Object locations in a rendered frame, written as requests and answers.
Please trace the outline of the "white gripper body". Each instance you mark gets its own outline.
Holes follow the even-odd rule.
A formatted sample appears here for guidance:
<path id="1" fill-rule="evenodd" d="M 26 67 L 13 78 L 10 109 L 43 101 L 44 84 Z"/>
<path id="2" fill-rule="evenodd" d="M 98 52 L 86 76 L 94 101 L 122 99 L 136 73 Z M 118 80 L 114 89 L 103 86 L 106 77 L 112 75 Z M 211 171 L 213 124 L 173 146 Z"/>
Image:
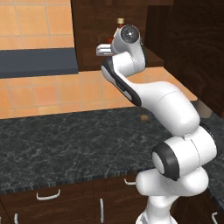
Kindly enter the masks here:
<path id="1" fill-rule="evenodd" d="M 111 56 L 112 54 L 111 44 L 100 44 L 96 47 L 97 56 Z"/>

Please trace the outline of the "dark wood cabinet door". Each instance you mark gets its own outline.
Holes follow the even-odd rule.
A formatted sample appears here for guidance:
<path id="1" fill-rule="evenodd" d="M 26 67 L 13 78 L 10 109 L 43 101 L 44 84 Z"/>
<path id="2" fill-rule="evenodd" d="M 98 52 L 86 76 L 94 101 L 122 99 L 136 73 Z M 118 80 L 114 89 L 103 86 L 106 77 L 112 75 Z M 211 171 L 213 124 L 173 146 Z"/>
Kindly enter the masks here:
<path id="1" fill-rule="evenodd" d="M 224 0 L 174 0 L 164 68 L 224 118 Z"/>

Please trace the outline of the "dark grey range hood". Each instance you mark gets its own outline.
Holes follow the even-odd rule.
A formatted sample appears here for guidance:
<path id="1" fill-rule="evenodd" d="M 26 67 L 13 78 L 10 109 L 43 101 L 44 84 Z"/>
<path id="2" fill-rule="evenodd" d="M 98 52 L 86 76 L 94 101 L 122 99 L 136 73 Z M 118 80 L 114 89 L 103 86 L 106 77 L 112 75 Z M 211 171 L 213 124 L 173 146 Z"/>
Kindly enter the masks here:
<path id="1" fill-rule="evenodd" d="M 78 72 L 74 48 L 0 51 L 0 79 Z"/>

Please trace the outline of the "narrow dark wood drawer front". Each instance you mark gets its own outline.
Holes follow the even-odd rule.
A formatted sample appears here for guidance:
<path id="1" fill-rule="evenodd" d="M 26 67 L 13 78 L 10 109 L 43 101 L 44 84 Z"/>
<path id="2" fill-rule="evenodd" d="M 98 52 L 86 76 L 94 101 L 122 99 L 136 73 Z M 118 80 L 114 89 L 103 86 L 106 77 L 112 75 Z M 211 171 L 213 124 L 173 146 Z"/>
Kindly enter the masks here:
<path id="1" fill-rule="evenodd" d="M 135 181 L 136 176 L 134 174 L 97 179 L 93 181 L 94 193 L 112 193 L 116 191 L 134 189 L 134 185 L 127 185 L 126 182 Z"/>

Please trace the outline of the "wide dark wood drawer front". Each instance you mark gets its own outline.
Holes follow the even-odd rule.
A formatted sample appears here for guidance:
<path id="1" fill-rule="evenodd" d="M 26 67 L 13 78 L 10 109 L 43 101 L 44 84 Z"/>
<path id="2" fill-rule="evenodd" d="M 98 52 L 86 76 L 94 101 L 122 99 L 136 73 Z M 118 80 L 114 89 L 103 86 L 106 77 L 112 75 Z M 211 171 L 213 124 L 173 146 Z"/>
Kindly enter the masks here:
<path id="1" fill-rule="evenodd" d="M 36 193 L 39 197 L 54 195 L 60 189 L 60 196 L 56 199 L 39 201 L 36 199 Z M 80 182 L 70 185 L 57 185 L 42 189 L 35 189 L 26 192 L 14 192 L 11 194 L 0 195 L 0 200 L 6 209 L 19 209 L 21 207 L 32 207 L 39 205 L 53 204 L 57 202 L 72 201 L 84 196 L 93 195 L 93 182 Z"/>

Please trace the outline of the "dark wood base cupboard door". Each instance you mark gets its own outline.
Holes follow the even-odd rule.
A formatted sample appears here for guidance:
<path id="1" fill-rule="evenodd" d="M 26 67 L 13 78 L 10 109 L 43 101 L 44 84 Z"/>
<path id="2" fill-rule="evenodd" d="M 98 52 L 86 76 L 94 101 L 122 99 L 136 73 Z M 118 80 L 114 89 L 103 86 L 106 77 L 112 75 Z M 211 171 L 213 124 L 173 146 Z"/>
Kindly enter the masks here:
<path id="1" fill-rule="evenodd" d="M 103 224 L 136 224 L 148 199 L 131 190 L 98 193 L 94 196 L 95 224 L 101 224 L 100 198 L 104 205 Z"/>
<path id="2" fill-rule="evenodd" d="M 14 223 L 17 214 L 18 224 L 95 224 L 93 215 L 87 216 L 83 212 L 69 207 L 7 209 L 10 220 Z"/>

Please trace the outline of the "dark wood corner base cupboard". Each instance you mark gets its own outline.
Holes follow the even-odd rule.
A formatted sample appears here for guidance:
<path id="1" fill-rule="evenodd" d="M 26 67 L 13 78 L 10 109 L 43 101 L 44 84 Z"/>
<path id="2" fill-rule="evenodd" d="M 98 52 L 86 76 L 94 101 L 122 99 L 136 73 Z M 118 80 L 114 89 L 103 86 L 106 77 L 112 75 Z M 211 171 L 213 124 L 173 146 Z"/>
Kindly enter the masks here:
<path id="1" fill-rule="evenodd" d="M 215 200 L 209 189 L 192 197 L 179 197 L 171 207 L 171 216 L 178 224 L 224 224 L 224 208 Z"/>

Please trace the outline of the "dark wood wall cabinet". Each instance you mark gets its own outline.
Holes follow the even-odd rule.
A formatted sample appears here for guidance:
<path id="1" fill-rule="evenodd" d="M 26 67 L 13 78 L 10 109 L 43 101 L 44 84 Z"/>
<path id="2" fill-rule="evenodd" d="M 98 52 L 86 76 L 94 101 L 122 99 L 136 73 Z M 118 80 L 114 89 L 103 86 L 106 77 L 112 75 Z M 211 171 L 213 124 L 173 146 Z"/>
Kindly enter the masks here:
<path id="1" fill-rule="evenodd" d="M 104 57 L 96 56 L 96 47 L 113 38 L 118 18 L 137 27 L 144 39 L 149 5 L 150 0 L 71 0 L 79 71 L 101 68 Z"/>

